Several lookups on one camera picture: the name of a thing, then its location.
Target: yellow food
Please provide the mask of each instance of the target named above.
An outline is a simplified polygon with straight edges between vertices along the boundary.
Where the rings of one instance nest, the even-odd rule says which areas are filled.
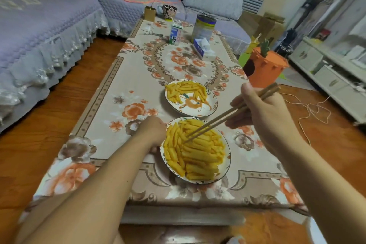
[[[188,135],[203,125],[202,121],[196,119],[170,125],[163,144],[169,166],[189,180],[212,180],[218,174],[218,166],[224,161],[225,145],[221,135],[214,130],[185,143]]]
[[[183,104],[180,95],[193,93],[195,99],[205,102],[207,99],[206,88],[194,81],[180,81],[175,84],[166,85],[167,97],[171,102]]]

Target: person's left arm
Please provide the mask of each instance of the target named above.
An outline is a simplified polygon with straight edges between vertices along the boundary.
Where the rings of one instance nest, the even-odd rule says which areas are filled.
[[[136,134],[85,180],[22,244],[112,243],[145,155],[165,139],[165,124],[147,117]]]

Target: person's left hand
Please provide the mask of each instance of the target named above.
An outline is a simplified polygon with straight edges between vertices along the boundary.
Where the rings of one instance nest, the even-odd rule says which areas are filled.
[[[136,131],[135,136],[141,137],[144,141],[148,141],[151,145],[151,152],[156,151],[156,147],[160,146],[165,140],[167,129],[165,123],[156,116],[148,116],[142,121]]]

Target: person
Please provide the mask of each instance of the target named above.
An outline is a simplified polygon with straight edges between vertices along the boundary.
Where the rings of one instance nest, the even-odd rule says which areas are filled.
[[[226,126],[254,125],[329,244],[366,243],[365,198],[303,140],[281,94],[262,101],[248,82],[231,106],[243,100],[250,112],[228,120]],[[145,155],[164,141],[165,134],[165,124],[158,117],[147,117],[136,134],[77,190],[38,205],[16,243],[123,243],[118,227],[132,183]]]

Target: green leaf decoration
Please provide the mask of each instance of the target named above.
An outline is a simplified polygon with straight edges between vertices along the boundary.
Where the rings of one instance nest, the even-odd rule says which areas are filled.
[[[268,52],[270,50],[269,48],[269,40],[264,39],[264,42],[260,44],[261,47],[261,55],[266,58],[268,55]]]

